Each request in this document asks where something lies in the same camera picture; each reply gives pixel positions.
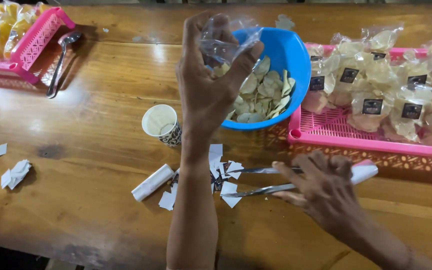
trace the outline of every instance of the product label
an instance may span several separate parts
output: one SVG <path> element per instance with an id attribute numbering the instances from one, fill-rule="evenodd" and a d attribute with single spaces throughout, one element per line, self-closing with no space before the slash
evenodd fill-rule
<path id="1" fill-rule="evenodd" d="M 341 76 L 340 82 L 351 84 L 358 75 L 359 70 L 352 68 L 345 68 L 343 75 Z"/>
<path id="2" fill-rule="evenodd" d="M 381 109 L 383 108 L 382 99 L 364 99 L 363 101 L 363 114 L 381 114 Z"/>
<path id="3" fill-rule="evenodd" d="M 323 59 L 321 56 L 316 56 L 316 55 L 313 55 L 313 56 L 311 56 L 310 58 L 309 58 L 311 61 L 319 61 L 319 60 L 321 60 L 321 59 Z"/>
<path id="4" fill-rule="evenodd" d="M 311 77 L 309 81 L 309 91 L 320 91 L 325 89 L 325 77 Z"/>
<path id="5" fill-rule="evenodd" d="M 16 33 L 15 30 L 11 30 L 11 32 L 9 32 L 8 40 L 13 40 L 17 35 L 18 33 Z"/>
<path id="6" fill-rule="evenodd" d="M 414 85 L 414 84 L 425 84 L 426 79 L 428 78 L 428 74 L 419 75 L 419 76 L 411 76 L 407 78 L 407 84 L 408 85 Z"/>
<path id="7" fill-rule="evenodd" d="M 423 105 L 421 104 L 404 103 L 403 113 L 401 114 L 401 117 L 409 119 L 419 119 L 422 110 Z"/>
<path id="8" fill-rule="evenodd" d="M 380 60 L 380 59 L 384 59 L 386 57 L 386 53 L 382 53 L 382 52 L 371 52 L 371 54 L 373 55 L 373 60 Z"/>

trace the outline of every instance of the scissors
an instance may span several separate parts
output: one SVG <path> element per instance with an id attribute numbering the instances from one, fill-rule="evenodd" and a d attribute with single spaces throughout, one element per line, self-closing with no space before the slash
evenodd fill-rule
<path id="1" fill-rule="evenodd" d="M 303 170 L 300 167 L 291 167 L 291 169 L 297 174 L 303 174 Z M 366 179 L 369 179 L 378 174 L 378 167 L 371 160 L 366 159 L 359 163 L 354 164 L 351 167 L 353 177 L 351 177 L 351 182 L 353 185 L 359 184 Z M 250 174 L 279 174 L 279 171 L 274 168 L 251 168 L 251 169 L 237 169 L 234 171 L 226 172 L 228 173 L 250 173 Z M 283 190 L 290 190 L 296 188 L 295 185 L 291 183 L 271 185 L 267 187 L 258 188 L 255 190 L 236 192 L 236 193 L 225 193 L 221 194 L 223 197 L 245 197 L 245 196 L 255 196 L 267 193 L 274 193 Z"/>

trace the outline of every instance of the metal spoon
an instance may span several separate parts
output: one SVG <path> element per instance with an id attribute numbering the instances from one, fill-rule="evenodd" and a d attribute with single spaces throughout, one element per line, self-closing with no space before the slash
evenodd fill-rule
<path id="1" fill-rule="evenodd" d="M 61 77 L 61 70 L 63 67 L 63 59 L 66 54 L 66 47 L 68 44 L 75 42 L 81 37 L 81 32 L 70 32 L 68 34 L 64 34 L 57 42 L 61 45 L 62 52 L 59 57 L 59 61 L 57 62 L 56 70 L 54 71 L 53 78 L 51 79 L 51 83 L 49 84 L 49 89 L 47 90 L 46 97 L 52 99 L 56 96 L 56 92 L 58 89 L 58 82 Z"/>

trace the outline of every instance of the pink plastic basket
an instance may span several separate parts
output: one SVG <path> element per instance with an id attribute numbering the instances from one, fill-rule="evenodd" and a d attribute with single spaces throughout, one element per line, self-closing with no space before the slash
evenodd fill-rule
<path id="1" fill-rule="evenodd" d="M 324 51 L 330 52 L 334 46 L 324 45 Z M 391 59 L 400 59 L 407 48 L 393 48 Z M 417 57 L 426 56 L 425 49 L 416 49 Z M 379 140 L 377 133 L 357 130 L 346 122 L 349 108 L 327 109 L 322 114 L 297 108 L 291 115 L 287 141 L 331 145 L 360 150 L 376 150 L 391 153 L 432 157 L 432 146 L 403 144 Z"/>
<path id="2" fill-rule="evenodd" d="M 35 84 L 38 77 L 29 68 L 61 26 L 61 21 L 69 28 L 75 27 L 75 23 L 60 7 L 45 10 L 14 47 L 10 60 L 0 61 L 0 75 L 19 76 Z"/>

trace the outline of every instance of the wood grain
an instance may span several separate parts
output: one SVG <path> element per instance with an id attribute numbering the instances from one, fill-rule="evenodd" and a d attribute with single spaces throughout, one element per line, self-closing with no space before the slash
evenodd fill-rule
<path id="1" fill-rule="evenodd" d="M 329 44 L 334 33 L 361 37 L 361 28 L 405 23 L 398 47 L 419 47 L 432 40 L 432 5 L 364 4 L 213 4 L 66 6 L 75 23 L 94 26 L 93 40 L 126 43 L 181 44 L 183 22 L 204 10 L 237 19 L 254 18 L 263 27 L 276 27 L 279 15 L 291 18 L 304 42 Z"/>
<path id="2" fill-rule="evenodd" d="M 345 22 L 335 23 L 327 33 L 351 34 L 350 25 L 376 21 L 387 24 L 388 18 L 399 18 L 407 20 L 407 31 L 420 33 L 414 38 L 403 34 L 401 44 L 418 46 L 432 39 L 431 6 L 332 7 L 336 18 L 343 18 L 337 11 L 347 12 Z M 102 7 L 65 10 L 80 24 L 87 20 L 99 26 L 132 22 L 122 28 L 128 33 L 136 33 L 133 25 L 162 29 L 156 18 L 170 20 L 168 14 L 172 12 L 174 24 L 168 27 L 180 33 L 184 17 L 203 8 L 109 7 L 108 14 Z M 302 5 L 301 9 L 302 16 L 330 10 L 323 5 Z M 248 6 L 246 12 L 263 18 L 270 14 L 268 10 L 274 15 L 290 15 L 288 10 L 296 12 L 297 8 Z M 378 19 L 356 12 L 360 10 L 366 10 L 365 15 L 372 11 Z M 146 21 L 143 11 L 152 14 L 153 21 Z M 416 15 L 411 19 L 411 12 L 419 14 L 417 20 Z M 301 29 L 301 36 L 316 37 L 314 29 L 322 27 Z M 110 28 L 109 34 L 113 32 L 117 33 Z M 158 201 L 169 187 L 160 188 L 142 203 L 134 200 L 131 190 L 164 163 L 174 170 L 179 167 L 181 149 L 166 147 L 147 136 L 141 118 L 148 108 L 161 103 L 172 106 L 181 117 L 174 75 L 180 53 L 179 45 L 89 39 L 75 48 L 76 60 L 66 70 L 63 90 L 56 98 L 47 99 L 44 86 L 0 86 L 0 144 L 8 143 L 8 153 L 0 157 L 0 176 L 22 159 L 33 164 L 13 191 L 0 187 L 1 247 L 98 269 L 165 267 L 172 212 L 159 208 Z M 45 51 L 43 57 L 51 63 L 51 56 L 57 54 L 56 50 Z M 214 143 L 224 144 L 224 160 L 235 160 L 245 167 L 267 166 L 291 156 L 285 141 L 275 140 L 270 129 L 221 129 Z M 284 182 L 279 175 L 243 174 L 237 180 L 241 190 Z M 357 186 L 356 192 L 375 219 L 432 258 L 432 184 L 373 178 Z M 268 200 L 263 196 L 244 198 L 231 209 L 215 193 L 214 203 L 220 269 L 378 269 L 354 251 L 348 253 L 347 246 L 318 228 L 300 210 L 271 196 Z"/>

